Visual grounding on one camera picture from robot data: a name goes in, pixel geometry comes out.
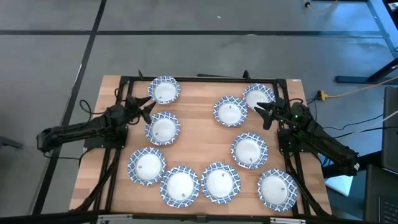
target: blue and white bowl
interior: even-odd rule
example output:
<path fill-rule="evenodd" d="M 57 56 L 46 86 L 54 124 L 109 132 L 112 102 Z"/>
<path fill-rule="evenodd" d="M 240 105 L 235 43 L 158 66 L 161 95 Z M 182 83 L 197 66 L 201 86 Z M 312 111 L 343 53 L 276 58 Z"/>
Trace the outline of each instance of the blue and white bowl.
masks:
<path fill-rule="evenodd" d="M 170 112 L 154 114 L 151 120 L 152 122 L 145 126 L 145 135 L 157 146 L 172 144 L 180 134 L 180 121 Z"/>
<path fill-rule="evenodd" d="M 214 118 L 227 127 L 238 127 L 248 117 L 248 109 L 244 101 L 235 96 L 223 96 L 214 105 Z"/>
<path fill-rule="evenodd" d="M 216 162 L 201 174 L 201 189 L 213 203 L 226 204 L 241 191 L 241 179 L 236 170 L 225 163 Z"/>
<path fill-rule="evenodd" d="M 181 93 L 181 86 L 171 76 L 155 78 L 148 86 L 148 94 L 156 103 L 166 104 L 175 101 Z"/>
<path fill-rule="evenodd" d="M 163 176 L 166 160 L 159 149 L 145 147 L 137 150 L 129 159 L 127 173 L 135 183 L 148 186 Z"/>
<path fill-rule="evenodd" d="M 247 169 L 258 169 L 268 159 L 266 142 L 256 133 L 242 133 L 236 136 L 231 145 L 232 158 L 239 166 Z"/>
<path fill-rule="evenodd" d="M 257 186 L 261 202 L 277 212 L 291 209 L 297 200 L 296 183 L 293 177 L 282 170 L 265 171 Z"/>
<path fill-rule="evenodd" d="M 263 84 L 255 83 L 249 85 L 243 92 L 243 101 L 246 102 L 248 108 L 254 110 L 257 103 L 270 103 L 275 101 L 275 94 L 270 88 Z"/>
<path fill-rule="evenodd" d="M 198 176 L 192 169 L 178 166 L 163 176 L 160 181 L 160 195 L 171 207 L 188 207 L 198 197 L 199 186 Z"/>

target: blue patterned bowl rim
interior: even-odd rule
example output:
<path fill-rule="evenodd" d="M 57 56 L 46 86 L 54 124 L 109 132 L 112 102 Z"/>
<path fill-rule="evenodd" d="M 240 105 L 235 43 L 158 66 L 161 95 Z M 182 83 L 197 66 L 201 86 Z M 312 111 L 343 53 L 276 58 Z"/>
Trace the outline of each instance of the blue patterned bowl rim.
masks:
<path fill-rule="evenodd" d="M 288 190 L 287 198 L 284 202 L 282 202 L 278 205 L 269 203 L 261 194 L 261 184 L 266 177 L 270 177 L 270 176 L 274 176 L 274 177 L 278 177 L 278 178 L 282 179 L 287 186 L 287 190 Z M 257 187 L 258 187 L 257 192 L 258 192 L 261 202 L 265 206 L 267 206 L 277 212 L 284 212 L 284 211 L 291 209 L 297 200 L 297 186 L 296 186 L 296 183 L 295 183 L 293 177 L 291 177 L 290 175 L 288 175 L 287 173 L 285 173 L 284 171 L 282 171 L 280 169 L 271 169 L 269 171 L 265 171 L 264 173 L 262 173 L 262 175 L 257 183 Z"/>
<path fill-rule="evenodd" d="M 238 145 L 238 143 L 242 140 L 245 139 L 251 139 L 254 142 L 257 143 L 257 145 L 260 148 L 260 157 L 256 162 L 253 162 L 251 164 L 244 163 L 243 161 L 240 161 L 239 158 L 236 156 L 236 150 L 235 147 Z M 268 147 L 267 143 L 263 140 L 263 138 L 256 134 L 256 133 L 242 133 L 238 136 L 236 136 L 235 140 L 232 142 L 231 145 L 231 154 L 232 158 L 238 163 L 239 166 L 247 168 L 247 169 L 258 169 L 262 167 L 268 159 Z"/>
<path fill-rule="evenodd" d="M 223 198 L 215 197 L 212 194 L 210 194 L 206 186 L 207 177 L 215 170 L 223 170 L 227 172 L 233 179 L 232 191 L 229 193 L 229 195 Z M 200 183 L 201 183 L 201 189 L 205 194 L 205 196 L 209 200 L 211 200 L 211 202 L 218 204 L 230 203 L 230 201 L 241 191 L 241 179 L 239 178 L 238 173 L 236 172 L 234 167 L 222 162 L 215 162 L 213 164 L 210 164 L 201 174 Z"/>
<path fill-rule="evenodd" d="M 175 125 L 175 133 L 174 133 L 174 136 L 170 140 L 160 141 L 157 138 L 155 138 L 155 136 L 152 133 L 153 125 L 156 123 L 156 121 L 158 121 L 160 119 L 169 119 L 169 120 L 173 121 L 173 123 Z M 151 143 L 153 143 L 157 146 L 167 146 L 169 144 L 172 144 L 175 141 L 175 139 L 177 138 L 177 136 L 180 134 L 180 131 L 181 131 L 180 121 L 174 114 L 172 114 L 170 112 L 163 111 L 163 112 L 154 114 L 151 117 L 151 121 L 152 122 L 150 124 L 145 125 L 145 135 L 147 136 L 147 139 L 149 139 L 151 141 Z"/>
<path fill-rule="evenodd" d="M 162 168 L 161 168 L 159 174 L 152 180 L 143 180 L 136 173 L 137 161 L 142 156 L 147 155 L 147 154 L 156 155 L 162 163 Z M 165 160 L 162 152 L 159 149 L 156 149 L 154 147 L 145 147 L 143 149 L 137 150 L 130 157 L 129 162 L 127 164 L 127 173 L 129 174 L 130 179 L 132 181 L 134 181 L 135 183 L 142 184 L 144 186 L 152 185 L 152 184 L 158 182 L 160 180 L 160 178 L 162 178 L 165 169 L 166 169 L 166 160 Z"/>
<path fill-rule="evenodd" d="M 238 122 L 233 123 L 233 124 L 227 124 L 224 121 L 220 120 L 220 117 L 218 116 L 218 110 L 225 103 L 232 103 L 232 104 L 236 105 L 240 109 L 240 111 L 241 111 L 241 119 L 239 119 Z M 220 100 L 218 100 L 216 105 L 214 105 L 213 114 L 214 114 L 214 118 L 220 124 L 225 125 L 227 127 L 238 127 L 238 126 L 242 125 L 244 123 L 244 121 L 246 120 L 246 118 L 248 117 L 248 109 L 246 107 L 246 103 L 243 100 L 239 99 L 238 97 L 235 97 L 235 96 L 223 96 Z"/>
<path fill-rule="evenodd" d="M 266 87 L 263 84 L 260 83 L 254 83 L 249 85 L 248 87 L 246 87 L 246 89 L 243 92 L 243 101 L 246 103 L 247 107 L 254 110 L 254 108 L 252 108 L 251 106 L 249 106 L 249 104 L 246 101 L 246 97 L 248 96 L 248 94 L 253 91 L 253 90 L 257 90 L 257 91 L 261 91 L 263 92 L 267 97 L 269 102 L 273 102 L 275 101 L 275 93 L 274 91 L 272 91 L 270 88 Z"/>
<path fill-rule="evenodd" d="M 175 89 L 177 90 L 176 95 L 171 100 L 160 100 L 155 97 L 156 86 L 161 83 L 165 83 L 165 82 L 172 84 L 175 87 Z M 166 104 L 166 103 L 171 103 L 171 102 L 175 101 L 180 96 L 180 93 L 181 93 L 180 84 L 173 77 L 168 76 L 168 75 L 163 75 L 163 76 L 159 76 L 159 77 L 155 78 L 154 80 L 152 80 L 152 82 L 148 86 L 149 96 L 151 96 L 152 100 L 154 100 L 156 103 L 160 103 L 160 104 Z"/>
<path fill-rule="evenodd" d="M 185 200 L 174 200 L 172 197 L 170 197 L 167 193 L 167 181 L 170 179 L 171 176 L 177 173 L 186 173 L 189 174 L 189 176 L 193 180 L 193 192 L 189 198 Z M 163 176 L 162 180 L 160 181 L 160 195 L 162 196 L 162 199 L 166 202 L 167 205 L 170 205 L 171 207 L 175 208 L 183 208 L 183 207 L 188 207 L 193 204 L 195 199 L 198 197 L 199 194 L 199 181 L 198 181 L 198 176 L 196 175 L 195 171 L 193 169 L 190 169 L 189 167 L 186 166 L 178 166 L 178 167 L 173 167 L 171 170 L 168 170 L 166 174 Z"/>

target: wooden tabletop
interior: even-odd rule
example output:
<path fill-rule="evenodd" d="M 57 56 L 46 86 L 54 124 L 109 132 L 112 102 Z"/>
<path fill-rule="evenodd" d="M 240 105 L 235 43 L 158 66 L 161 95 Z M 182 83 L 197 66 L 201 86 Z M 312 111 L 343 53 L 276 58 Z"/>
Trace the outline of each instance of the wooden tabletop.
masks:
<path fill-rule="evenodd" d="M 96 102 L 95 112 L 101 112 L 114 104 L 114 89 L 119 85 L 120 76 L 104 76 Z M 181 133 L 169 146 L 155 146 L 144 134 L 145 122 L 130 126 L 126 147 L 121 151 L 117 181 L 114 188 L 112 212 L 123 213 L 166 213 L 166 214 L 207 214 L 207 215 L 292 215 L 291 211 L 279 213 L 265 207 L 257 196 L 257 181 L 264 171 L 269 169 L 285 170 L 284 158 L 279 153 L 274 121 L 271 129 L 262 129 L 262 119 L 253 110 L 248 110 L 248 118 L 238 128 L 220 125 L 213 116 L 214 104 L 225 95 L 242 97 L 247 83 L 210 83 L 181 82 L 181 95 L 173 103 L 156 105 L 151 114 L 169 111 L 177 116 L 181 124 Z M 134 82 L 133 96 L 148 96 L 149 82 Z M 287 80 L 289 98 L 300 98 L 305 102 L 301 80 Z M 259 169 L 249 170 L 237 165 L 231 156 L 231 143 L 234 138 L 245 132 L 259 134 L 268 145 L 269 158 Z M 208 200 L 200 191 L 193 205 L 187 208 L 168 206 L 160 196 L 160 182 L 145 187 L 135 184 L 127 174 L 127 162 L 131 155 L 144 147 L 159 148 L 166 159 L 167 170 L 175 166 L 188 166 L 198 177 L 205 168 L 214 162 L 224 162 L 233 166 L 241 179 L 241 191 L 226 205 Z M 73 191 L 70 208 L 76 208 L 88 196 L 98 182 L 104 149 L 94 149 L 82 159 Z M 315 200 L 322 208 L 331 213 L 328 195 L 319 160 L 311 153 L 300 153 L 305 183 Z M 101 208 L 108 186 L 104 188 Z M 301 196 L 298 197 L 298 209 L 302 213 Z"/>

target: desk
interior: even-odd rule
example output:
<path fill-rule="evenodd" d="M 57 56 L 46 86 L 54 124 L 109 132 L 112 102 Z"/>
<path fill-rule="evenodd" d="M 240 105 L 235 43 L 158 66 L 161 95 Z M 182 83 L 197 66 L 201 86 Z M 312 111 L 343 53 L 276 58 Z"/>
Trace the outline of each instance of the desk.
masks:
<path fill-rule="evenodd" d="M 119 86 L 120 76 L 104 76 L 95 112 L 102 112 L 115 102 L 114 89 Z M 136 97 L 147 96 L 149 82 L 135 81 L 132 94 Z M 286 215 L 292 212 L 278 213 L 265 207 L 257 196 L 257 181 L 261 174 L 269 169 L 285 170 L 284 158 L 279 154 L 276 130 L 277 123 L 271 129 L 262 129 L 262 119 L 253 110 L 248 110 L 246 122 L 239 128 L 227 128 L 218 124 L 213 117 L 214 104 L 224 95 L 241 97 L 248 83 L 180 82 L 182 94 L 169 105 L 156 105 L 151 114 L 160 111 L 174 113 L 180 120 L 181 133 L 170 146 L 157 146 L 164 153 L 167 170 L 174 166 L 185 165 L 193 169 L 200 177 L 205 167 L 214 162 L 232 165 L 241 178 L 241 192 L 231 203 L 218 205 L 211 203 L 202 192 L 194 204 L 187 208 L 168 206 L 160 196 L 160 182 L 145 187 L 135 184 L 127 174 L 127 162 L 133 152 L 151 144 L 144 134 L 145 122 L 141 121 L 129 127 L 126 146 L 121 151 L 116 184 L 112 199 L 111 212 L 115 213 L 157 213 L 190 215 Z M 289 98 L 305 96 L 301 80 L 287 80 Z M 230 145 L 233 139 L 243 132 L 255 132 L 261 135 L 268 145 L 269 158 L 266 164 L 257 170 L 242 168 L 233 161 Z M 76 208 L 89 195 L 98 182 L 104 149 L 94 149 L 82 159 L 73 191 L 70 208 Z M 326 187 L 319 160 L 311 153 L 300 154 L 306 186 L 322 208 L 331 213 Z M 107 186 L 103 190 L 100 208 L 104 208 Z M 301 197 L 298 198 L 298 210 L 303 212 Z"/>

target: gray floor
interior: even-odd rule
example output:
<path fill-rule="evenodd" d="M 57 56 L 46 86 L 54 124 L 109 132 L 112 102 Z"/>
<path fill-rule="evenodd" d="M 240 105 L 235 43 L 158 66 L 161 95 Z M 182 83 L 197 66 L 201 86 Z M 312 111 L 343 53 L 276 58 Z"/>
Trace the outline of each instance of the gray floor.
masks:
<path fill-rule="evenodd" d="M 91 29 L 99 4 L 100 1 L 1 1 L 0 29 Z M 328 4 L 315 2 L 312 6 L 321 9 Z M 398 36 L 391 21 L 384 17 L 390 35 Z M 99 29 L 354 31 L 377 30 L 377 26 L 363 3 L 339 3 L 333 10 L 317 15 L 303 9 L 299 0 L 109 0 Z M 60 123 L 87 40 L 87 36 L 0 36 L 0 135 L 25 144 L 21 150 L 0 150 L 0 217 L 30 212 L 46 162 L 35 149 L 35 135 Z M 360 88 L 336 84 L 333 78 L 370 75 L 390 60 L 392 55 L 380 38 L 98 36 L 78 100 L 85 99 L 94 106 L 103 75 L 136 75 L 138 69 L 151 76 L 210 73 L 240 77 L 249 70 L 252 77 L 299 78 L 307 98 L 311 98 L 317 90 L 332 95 Z M 382 114 L 382 97 L 383 87 L 319 102 L 318 121 L 323 126 L 342 127 L 375 117 Z M 76 105 L 71 123 L 86 119 L 87 114 Z M 343 133 L 330 131 L 332 136 Z M 358 134 L 341 142 L 361 155 L 378 151 L 381 131 Z M 82 145 L 66 144 L 61 155 L 78 157 Z M 77 171 L 76 161 L 59 160 L 44 212 L 67 211 Z M 360 188 L 363 179 L 363 175 L 354 178 L 353 186 Z M 350 195 L 358 199 L 358 206 L 363 197 L 360 192 L 355 190 Z M 332 204 L 339 203 L 333 192 L 330 197 Z M 358 212 L 351 214 L 361 216 Z"/>

